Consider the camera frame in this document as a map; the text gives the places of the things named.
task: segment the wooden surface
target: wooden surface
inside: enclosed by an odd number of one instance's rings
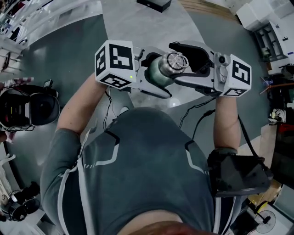
[[[234,16],[229,9],[219,6],[214,3],[206,2],[205,0],[179,0],[180,3],[187,11],[195,11],[206,14],[214,14],[227,20],[236,21],[237,17]]]

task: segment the gray floor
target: gray floor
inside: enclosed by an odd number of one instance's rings
[[[241,25],[212,15],[191,13],[204,41],[215,51],[233,53],[253,68],[253,88],[238,99],[240,116],[248,130],[250,138],[260,134],[261,126],[267,123],[268,103],[265,95],[259,96],[263,74],[259,57],[249,33]],[[94,53],[107,39],[102,16],[77,22],[49,34],[33,44],[24,53],[23,76],[34,76],[35,84],[43,85],[49,79],[54,80],[53,88],[60,93],[60,103],[65,105],[83,81],[94,71]],[[113,111],[117,115],[123,106],[132,106],[125,92],[111,90]],[[187,108],[199,104],[208,97],[167,110],[167,113],[179,123]],[[108,100],[104,97],[96,109],[90,125],[98,118],[97,134],[102,132],[102,121],[106,114]],[[200,109],[192,110],[183,124],[183,131],[189,136],[197,120],[206,110],[214,108],[210,103]],[[114,118],[109,112],[108,123]],[[32,180],[39,182],[40,173],[49,150],[56,123],[36,128],[33,132],[17,133],[14,143],[8,144],[10,153],[17,158],[12,161],[14,173],[21,186],[28,186]],[[203,120],[196,134],[196,141],[208,156],[213,149],[213,116]]]

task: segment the black box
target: black box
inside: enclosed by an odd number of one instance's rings
[[[137,3],[141,3],[157,10],[158,12],[163,12],[170,6],[171,0],[137,0]]]

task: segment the black and white marker cube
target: black and white marker cube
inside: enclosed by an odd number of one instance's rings
[[[230,55],[230,59],[227,66],[228,76],[221,96],[240,97],[251,89],[251,66],[234,55]]]
[[[136,82],[133,43],[107,40],[95,54],[96,81],[123,89]]]

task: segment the white stripe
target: white stripe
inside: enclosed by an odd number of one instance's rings
[[[78,171],[79,171],[79,191],[81,194],[82,207],[84,211],[85,223],[87,228],[87,235],[94,235],[94,225],[91,216],[88,192],[86,187],[85,173],[82,163],[82,158],[78,159]]]
[[[231,221],[231,218],[233,216],[233,209],[234,209],[235,201],[236,201],[236,197],[234,197],[234,202],[233,202],[233,206],[232,206],[232,209],[231,209],[231,213],[230,213],[229,219],[228,219],[228,221],[226,223],[226,226],[224,228],[224,231],[226,230],[227,226],[230,225],[230,221]]]
[[[221,198],[215,198],[215,224],[213,226],[213,233],[218,234],[221,222]]]
[[[69,174],[69,169],[67,169],[63,175],[63,179],[61,181],[60,187],[59,187],[59,192],[58,192],[58,199],[57,199],[57,213],[58,213],[58,218],[60,225],[63,229],[63,232],[66,235],[69,235],[68,229],[66,228],[64,217],[63,217],[63,211],[62,211],[62,200],[63,200],[63,194],[64,194],[64,189],[65,189],[65,183],[66,180],[68,179],[68,174]]]
[[[195,166],[193,164],[192,159],[191,159],[190,152],[187,149],[186,149],[186,154],[187,154],[187,157],[188,157],[189,166],[192,167],[195,170],[198,170],[198,171],[202,172],[204,174],[204,171],[200,167]]]
[[[115,160],[116,160],[116,157],[118,155],[118,151],[119,151],[119,144],[117,144],[116,146],[114,146],[112,157],[111,157],[110,160],[97,161],[95,166],[104,166],[104,165],[108,165],[108,164],[114,163]]]

